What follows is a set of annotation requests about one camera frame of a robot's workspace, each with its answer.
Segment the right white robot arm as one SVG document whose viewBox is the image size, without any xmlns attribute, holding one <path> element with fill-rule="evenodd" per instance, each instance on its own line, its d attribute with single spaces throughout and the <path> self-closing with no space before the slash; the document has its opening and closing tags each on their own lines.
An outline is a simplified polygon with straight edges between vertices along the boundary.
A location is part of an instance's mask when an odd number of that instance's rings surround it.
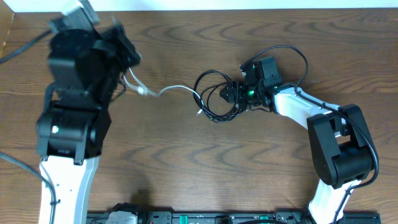
<svg viewBox="0 0 398 224">
<path fill-rule="evenodd" d="M 239 109 L 258 107 L 288 117 L 308 131 L 312 161 L 320 178 L 308 205 L 314 223 L 336 223 L 355 188 L 377 169 L 367 124 L 357 105 L 338 106 L 284 83 L 274 57 L 242 67 L 244 80 L 229 81 L 220 97 Z"/>
</svg>

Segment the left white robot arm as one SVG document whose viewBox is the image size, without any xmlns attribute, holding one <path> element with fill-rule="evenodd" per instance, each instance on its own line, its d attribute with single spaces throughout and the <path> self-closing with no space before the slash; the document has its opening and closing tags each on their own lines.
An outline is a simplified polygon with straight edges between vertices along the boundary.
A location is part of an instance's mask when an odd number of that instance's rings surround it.
<svg viewBox="0 0 398 224">
<path fill-rule="evenodd" d="M 141 61 L 124 27 L 67 28 L 50 43 L 54 81 L 36 131 L 44 177 L 40 223 L 85 223 L 90 190 L 111 125 L 109 105 L 121 74 Z"/>
</svg>

